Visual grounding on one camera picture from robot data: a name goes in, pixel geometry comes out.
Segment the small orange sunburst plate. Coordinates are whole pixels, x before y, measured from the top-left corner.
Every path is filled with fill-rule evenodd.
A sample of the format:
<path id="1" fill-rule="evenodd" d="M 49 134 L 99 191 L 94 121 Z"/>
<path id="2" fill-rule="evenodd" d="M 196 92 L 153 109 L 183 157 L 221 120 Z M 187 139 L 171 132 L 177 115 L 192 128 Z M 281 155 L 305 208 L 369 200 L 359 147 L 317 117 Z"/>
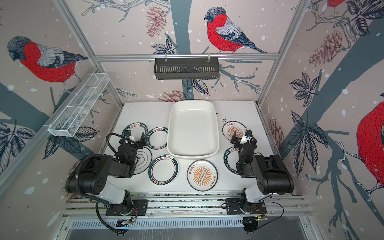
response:
<path id="1" fill-rule="evenodd" d="M 235 135 L 237 138 L 242 138 L 246 130 L 246 127 L 237 121 L 230 121 L 223 125 L 222 132 L 227 140 L 231 140 Z"/>

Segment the green red rim plate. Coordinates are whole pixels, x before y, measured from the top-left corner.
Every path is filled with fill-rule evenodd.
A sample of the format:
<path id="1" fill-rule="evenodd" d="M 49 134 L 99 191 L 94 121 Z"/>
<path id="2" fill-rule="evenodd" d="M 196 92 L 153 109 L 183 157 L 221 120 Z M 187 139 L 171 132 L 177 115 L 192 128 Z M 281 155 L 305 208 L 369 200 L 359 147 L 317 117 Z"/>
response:
<path id="1" fill-rule="evenodd" d="M 149 166 L 149 179 L 155 185 L 167 185 L 178 175 L 179 163 L 171 155 L 161 155 L 155 158 Z"/>

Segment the large orange sunburst plate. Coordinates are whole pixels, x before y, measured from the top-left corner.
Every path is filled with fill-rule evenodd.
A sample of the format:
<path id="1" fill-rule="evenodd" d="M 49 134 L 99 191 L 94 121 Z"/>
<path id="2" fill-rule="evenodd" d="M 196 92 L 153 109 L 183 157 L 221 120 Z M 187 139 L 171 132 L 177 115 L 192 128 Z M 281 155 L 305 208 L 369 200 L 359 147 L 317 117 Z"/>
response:
<path id="1" fill-rule="evenodd" d="M 211 162 L 207 160 L 197 160 L 189 166 L 187 180 L 194 190 L 206 192 L 216 185 L 218 181 L 218 171 Z"/>

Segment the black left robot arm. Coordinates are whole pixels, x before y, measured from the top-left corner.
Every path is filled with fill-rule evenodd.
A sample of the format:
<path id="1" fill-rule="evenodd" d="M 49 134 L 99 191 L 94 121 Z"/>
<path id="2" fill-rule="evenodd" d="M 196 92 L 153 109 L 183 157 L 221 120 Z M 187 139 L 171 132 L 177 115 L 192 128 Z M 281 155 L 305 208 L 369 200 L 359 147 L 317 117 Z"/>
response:
<path id="1" fill-rule="evenodd" d="M 68 177 L 65 190 L 105 205 L 129 205 L 129 192 L 110 183 L 108 177 L 127 179 L 134 175 L 138 150 L 147 145 L 145 134 L 133 141 L 110 133 L 106 143 L 114 155 L 94 154 L 81 159 Z"/>

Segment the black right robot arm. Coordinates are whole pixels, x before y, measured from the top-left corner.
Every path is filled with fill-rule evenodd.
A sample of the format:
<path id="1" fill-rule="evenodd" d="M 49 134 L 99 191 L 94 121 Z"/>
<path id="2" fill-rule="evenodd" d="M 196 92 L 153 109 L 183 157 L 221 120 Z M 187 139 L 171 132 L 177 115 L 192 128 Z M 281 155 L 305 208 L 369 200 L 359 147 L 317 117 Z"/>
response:
<path id="1" fill-rule="evenodd" d="M 255 178 L 256 183 L 242 190 L 241 203 L 260 203 L 273 194 L 288 194 L 294 190 L 294 181 L 279 155 L 265 157 L 256 153 L 257 139 L 251 130 L 246 129 L 239 138 L 234 134 L 231 143 L 238 150 L 236 163 L 241 178 Z"/>

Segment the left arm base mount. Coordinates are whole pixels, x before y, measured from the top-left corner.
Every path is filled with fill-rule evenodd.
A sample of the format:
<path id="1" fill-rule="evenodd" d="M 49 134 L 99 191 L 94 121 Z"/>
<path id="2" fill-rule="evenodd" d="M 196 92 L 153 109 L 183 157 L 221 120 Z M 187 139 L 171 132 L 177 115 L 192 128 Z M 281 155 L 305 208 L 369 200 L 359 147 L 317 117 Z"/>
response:
<path id="1" fill-rule="evenodd" d="M 148 207 L 148 200 L 128 200 L 119 205 L 108 205 L 106 216 L 124 217 L 124 216 L 145 216 Z"/>

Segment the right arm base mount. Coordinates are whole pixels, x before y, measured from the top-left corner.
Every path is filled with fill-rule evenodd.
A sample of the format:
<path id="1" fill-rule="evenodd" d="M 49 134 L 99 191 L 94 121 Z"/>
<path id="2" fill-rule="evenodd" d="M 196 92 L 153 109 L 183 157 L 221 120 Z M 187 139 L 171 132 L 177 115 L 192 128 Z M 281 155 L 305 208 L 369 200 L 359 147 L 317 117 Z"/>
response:
<path id="1" fill-rule="evenodd" d="M 225 209 L 228 215 L 266 215 L 264 202 L 249 203 L 239 198 L 225 199 Z"/>

